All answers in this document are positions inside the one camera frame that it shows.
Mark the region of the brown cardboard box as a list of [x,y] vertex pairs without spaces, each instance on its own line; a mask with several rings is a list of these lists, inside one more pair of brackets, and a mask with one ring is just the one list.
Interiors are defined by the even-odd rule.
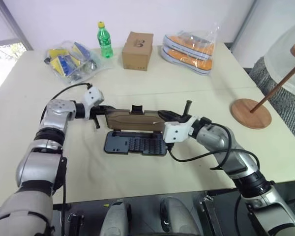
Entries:
[[122,50],[124,69],[147,71],[152,53],[153,34],[131,31]]

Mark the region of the clear plastic bag of packets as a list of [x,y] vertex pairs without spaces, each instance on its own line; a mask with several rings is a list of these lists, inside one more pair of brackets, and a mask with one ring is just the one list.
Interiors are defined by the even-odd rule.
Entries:
[[[44,63],[50,67],[52,72],[55,74],[56,77],[60,78],[64,83],[68,85],[78,84],[82,83],[84,81],[87,81],[99,72],[110,69],[113,67],[112,62],[110,59],[102,58],[99,53],[97,53],[95,50],[92,50],[85,45],[83,45],[85,48],[87,48],[90,52],[90,59],[85,60],[84,57],[80,57],[76,53],[72,51],[72,46],[75,41],[64,41],[61,44],[48,49],[45,54]],[[50,61],[54,59],[57,56],[65,56],[70,55],[73,62],[77,66],[77,69],[69,76],[63,77],[58,72],[56,72],[51,64]]]

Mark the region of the green plastic bottle yellow cap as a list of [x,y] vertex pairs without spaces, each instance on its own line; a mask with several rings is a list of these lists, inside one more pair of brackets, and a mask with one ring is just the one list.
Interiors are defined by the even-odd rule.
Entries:
[[97,39],[100,45],[101,55],[105,58],[111,58],[113,56],[111,37],[102,21],[98,22]]

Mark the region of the grey window frame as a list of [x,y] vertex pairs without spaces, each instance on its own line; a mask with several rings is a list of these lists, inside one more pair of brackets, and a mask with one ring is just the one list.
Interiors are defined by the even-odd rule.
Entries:
[[0,86],[21,55],[32,49],[5,2],[0,0]]

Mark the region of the grey vertical wall post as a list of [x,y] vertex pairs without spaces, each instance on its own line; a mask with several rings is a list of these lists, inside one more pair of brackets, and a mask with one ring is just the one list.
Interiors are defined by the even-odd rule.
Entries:
[[253,13],[254,13],[257,5],[258,5],[258,2],[259,2],[259,0],[253,0],[252,4],[251,4],[251,6],[250,6],[250,8],[248,10],[248,13],[246,14],[246,16],[244,18],[244,21],[241,24],[237,35],[235,36],[235,39],[234,39],[234,41],[232,43],[232,46],[230,47],[230,51],[231,52],[233,52],[234,49],[236,48],[236,46],[237,46],[237,44],[238,44],[241,36],[243,35],[243,33],[244,33],[244,31],[245,31],[245,29],[246,29],[246,27],[247,27],[247,25],[248,25],[248,23],[249,23],[252,15],[253,15]]

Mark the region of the person in white shirt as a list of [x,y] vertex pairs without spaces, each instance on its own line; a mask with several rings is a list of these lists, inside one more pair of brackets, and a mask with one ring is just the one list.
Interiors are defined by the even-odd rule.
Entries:
[[[290,52],[294,45],[295,25],[255,62],[249,76],[264,95],[269,94],[295,67],[295,57]],[[295,136],[295,74],[268,101]]]

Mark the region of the grey shoe with orange insole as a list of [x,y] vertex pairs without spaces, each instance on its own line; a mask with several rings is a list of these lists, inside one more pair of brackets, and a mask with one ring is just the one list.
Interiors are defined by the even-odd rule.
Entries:
[[214,52],[214,43],[191,34],[165,35],[163,43],[188,56],[208,60]]
[[161,48],[161,56],[164,60],[176,64],[179,66],[186,67],[195,73],[201,75],[208,75],[212,69],[212,60],[202,60],[188,56],[187,54],[181,53],[174,49],[163,46]]

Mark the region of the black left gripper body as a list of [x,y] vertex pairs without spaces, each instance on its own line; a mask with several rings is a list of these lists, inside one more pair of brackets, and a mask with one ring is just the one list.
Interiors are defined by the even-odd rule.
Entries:
[[100,106],[92,107],[91,110],[90,110],[89,119],[94,121],[96,129],[100,128],[100,124],[99,124],[99,121],[97,119],[97,116],[103,115],[103,112],[104,111],[101,110]]

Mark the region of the metal table leg bracket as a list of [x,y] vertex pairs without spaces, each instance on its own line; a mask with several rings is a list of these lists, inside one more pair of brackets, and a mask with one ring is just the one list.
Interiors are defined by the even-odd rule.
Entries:
[[206,191],[199,193],[198,215],[205,236],[224,236],[213,203],[213,198]]

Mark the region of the grey rounded robot leg cover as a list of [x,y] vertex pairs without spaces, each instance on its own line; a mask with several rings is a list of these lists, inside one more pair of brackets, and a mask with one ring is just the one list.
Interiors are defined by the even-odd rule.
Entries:
[[193,216],[178,198],[166,197],[161,200],[160,221],[166,233],[201,235]]
[[131,204],[122,199],[117,200],[109,207],[99,236],[128,236],[131,220]]

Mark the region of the round wooden pedestal stand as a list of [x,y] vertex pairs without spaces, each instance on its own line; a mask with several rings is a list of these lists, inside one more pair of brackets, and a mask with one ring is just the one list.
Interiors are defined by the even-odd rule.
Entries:
[[[290,49],[295,57],[295,44]],[[264,129],[271,124],[272,117],[268,109],[263,105],[268,101],[293,75],[295,67],[270,91],[260,102],[252,99],[238,99],[231,105],[230,111],[233,118],[251,129]]]

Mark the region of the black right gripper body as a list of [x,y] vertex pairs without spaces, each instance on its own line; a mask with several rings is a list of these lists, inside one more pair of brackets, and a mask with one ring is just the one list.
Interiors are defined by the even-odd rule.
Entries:
[[186,105],[184,107],[183,114],[182,115],[178,114],[178,117],[170,117],[171,121],[177,121],[179,123],[185,123],[189,121],[189,119],[191,118],[191,115],[189,114],[191,103],[192,103],[191,100],[187,100]]

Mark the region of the blue yellow packet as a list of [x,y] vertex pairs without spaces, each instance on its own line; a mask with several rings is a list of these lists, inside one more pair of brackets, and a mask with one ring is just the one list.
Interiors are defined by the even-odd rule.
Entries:
[[70,55],[57,56],[50,61],[50,64],[63,77],[71,75],[77,69]]
[[90,52],[87,48],[81,45],[78,42],[74,42],[72,46],[72,51],[79,55],[80,57],[84,57],[85,60],[90,59]]

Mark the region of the brown tool case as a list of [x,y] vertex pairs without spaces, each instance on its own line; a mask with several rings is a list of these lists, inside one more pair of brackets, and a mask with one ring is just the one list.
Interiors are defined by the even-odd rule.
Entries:
[[143,111],[142,106],[133,105],[132,110],[107,109],[105,118],[111,129],[105,140],[106,153],[166,155],[167,147],[162,136],[164,120],[157,111]]

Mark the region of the clear plastic shoe bag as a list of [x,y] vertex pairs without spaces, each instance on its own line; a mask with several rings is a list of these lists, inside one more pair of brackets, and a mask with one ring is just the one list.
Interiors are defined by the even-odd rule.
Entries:
[[183,31],[182,30],[177,33],[169,33],[166,35],[181,35],[181,34],[185,34],[185,33],[195,35],[195,36],[204,38],[204,39],[214,43],[214,48],[215,48],[218,31],[219,31],[219,26],[216,26],[211,30],[196,30],[196,31]]

